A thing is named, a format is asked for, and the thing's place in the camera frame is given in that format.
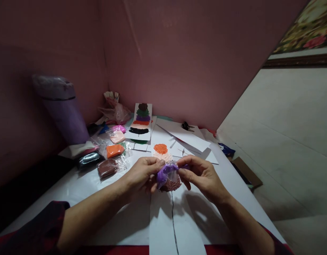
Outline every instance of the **purple clay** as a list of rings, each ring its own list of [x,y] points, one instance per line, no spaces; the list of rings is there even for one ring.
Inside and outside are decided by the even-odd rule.
[[[174,171],[177,172],[178,170],[179,168],[176,164],[172,164],[172,163],[165,164],[157,174],[156,177],[157,188],[160,189],[167,182],[169,173]]]

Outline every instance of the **crack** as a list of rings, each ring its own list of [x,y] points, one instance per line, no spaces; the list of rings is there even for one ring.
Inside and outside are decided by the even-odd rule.
[[[178,243],[177,243],[177,236],[175,235],[175,228],[174,228],[174,217],[173,217],[173,210],[174,210],[174,199],[173,199],[173,192],[171,191],[172,195],[172,221],[173,221],[173,231],[174,231],[174,239],[175,239],[175,246],[177,247],[177,254],[179,255],[179,250],[178,250]]]

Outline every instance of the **white table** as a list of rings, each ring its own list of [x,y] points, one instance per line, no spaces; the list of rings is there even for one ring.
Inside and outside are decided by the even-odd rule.
[[[219,165],[214,165],[227,190],[282,243],[286,243],[260,204],[222,153],[219,146],[211,144]],[[139,157],[150,157],[150,152],[135,151],[129,157],[133,165]],[[124,172],[116,173],[100,182],[97,169],[78,173],[76,168],[68,172],[33,205],[12,222],[1,234],[5,235],[22,227],[33,219],[50,201],[68,201],[71,206],[118,180]],[[187,201],[200,230],[204,244],[234,243],[215,206],[192,186]],[[113,219],[101,228],[86,244],[89,245],[149,245],[150,195],[143,194],[138,200],[123,207]]]

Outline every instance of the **dark red clothing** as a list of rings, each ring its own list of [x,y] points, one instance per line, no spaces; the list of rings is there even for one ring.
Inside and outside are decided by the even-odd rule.
[[[68,202],[52,201],[34,219],[19,230],[0,237],[0,254],[60,254],[56,244],[59,239],[64,212]],[[287,245],[283,245],[267,229],[275,243],[276,255],[292,255]],[[242,254],[237,245],[205,245],[207,255]],[[119,255],[149,254],[149,246],[84,246],[75,254]]]

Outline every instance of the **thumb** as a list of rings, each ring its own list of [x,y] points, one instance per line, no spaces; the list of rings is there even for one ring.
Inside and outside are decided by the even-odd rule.
[[[161,170],[161,168],[164,166],[164,164],[165,164],[165,161],[162,159],[159,162],[156,162],[155,164],[148,166],[147,173],[150,175],[157,174]]]
[[[193,173],[190,170],[184,169],[184,168],[180,168],[179,169],[179,176],[183,179],[185,179],[186,181],[189,181],[190,183],[193,183],[195,186],[198,187],[199,184],[199,177]]]

